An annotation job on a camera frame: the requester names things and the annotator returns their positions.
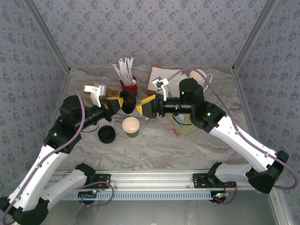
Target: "black lid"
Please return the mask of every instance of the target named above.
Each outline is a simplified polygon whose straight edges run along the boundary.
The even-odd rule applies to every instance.
[[[120,97],[123,98],[122,110],[126,114],[130,114],[135,109],[136,98],[135,95],[127,90],[123,90],[120,93]]]
[[[109,144],[116,138],[116,132],[111,126],[101,127],[98,131],[98,137],[104,144]]]

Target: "patterned wallpaper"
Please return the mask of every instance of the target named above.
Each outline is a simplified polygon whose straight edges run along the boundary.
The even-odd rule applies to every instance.
[[[35,0],[70,67],[234,63],[266,0]]]
[[[260,140],[289,153],[300,177],[300,2],[282,0],[273,11],[239,71]],[[284,171],[283,185],[293,184]],[[300,187],[285,191],[295,224],[300,224]]]
[[[0,1],[0,196],[35,161],[64,72],[21,0]]]

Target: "paper cup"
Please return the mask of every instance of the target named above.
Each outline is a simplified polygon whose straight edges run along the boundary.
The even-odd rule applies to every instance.
[[[128,117],[123,121],[122,128],[128,137],[136,137],[139,134],[140,122],[137,118]]]

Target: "red cup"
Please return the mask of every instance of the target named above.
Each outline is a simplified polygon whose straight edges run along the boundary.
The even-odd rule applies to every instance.
[[[122,80],[120,80],[120,83],[121,83],[121,86],[122,86],[123,90],[128,90],[131,93],[133,93],[135,96],[137,96],[137,85],[136,85],[136,83],[135,83],[135,85],[132,85],[132,86],[125,86],[123,84]]]

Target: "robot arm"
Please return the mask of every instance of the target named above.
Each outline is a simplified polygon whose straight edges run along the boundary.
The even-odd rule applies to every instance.
[[[94,90],[91,89],[91,96],[101,96],[102,92],[99,91],[99,88],[100,87],[95,87]],[[107,121],[112,121],[112,116],[115,115],[119,109],[123,109],[123,107],[126,107],[127,110],[128,107],[132,107],[133,111],[135,105],[132,105],[132,98],[135,98],[132,94],[127,91],[122,91],[120,97],[111,97],[103,100],[98,99],[100,104],[98,104],[95,99],[95,105],[92,107],[84,107],[85,120],[83,128],[96,125],[97,122],[103,118]],[[39,165],[45,156],[74,137],[80,127],[81,120],[82,109],[78,97],[67,97],[60,107],[60,117],[56,120],[54,126],[49,130],[47,137],[44,139],[44,145],[34,165],[13,193],[8,197],[0,198],[0,209],[2,211],[6,211],[8,207],[10,207],[10,204],[14,203],[8,211],[8,214],[11,215],[13,220],[18,224],[41,224],[47,216],[49,209],[68,193],[85,184],[94,182],[95,170],[86,164],[80,164],[66,178],[52,187],[45,189],[45,186],[57,167],[81,140],[80,134],[68,146],[57,153],[51,154]],[[18,197],[20,189],[25,183],[27,184],[26,188],[22,191],[20,197]]]
[[[164,82],[154,80],[156,86],[164,86]],[[284,163],[288,155],[284,151],[275,152],[248,135],[239,128],[252,144],[263,148],[262,154],[245,142],[235,131],[233,122],[226,113],[203,96],[203,88],[193,78],[184,79],[179,83],[180,97],[164,97],[160,94],[150,96],[141,101],[137,110],[141,115],[156,118],[157,114],[164,117],[166,113],[189,114],[190,120],[199,129],[211,134],[240,153],[248,162],[247,165],[226,165],[217,163],[213,166],[214,176],[221,182],[249,182],[254,188],[269,193],[283,170],[283,166],[272,155]]]

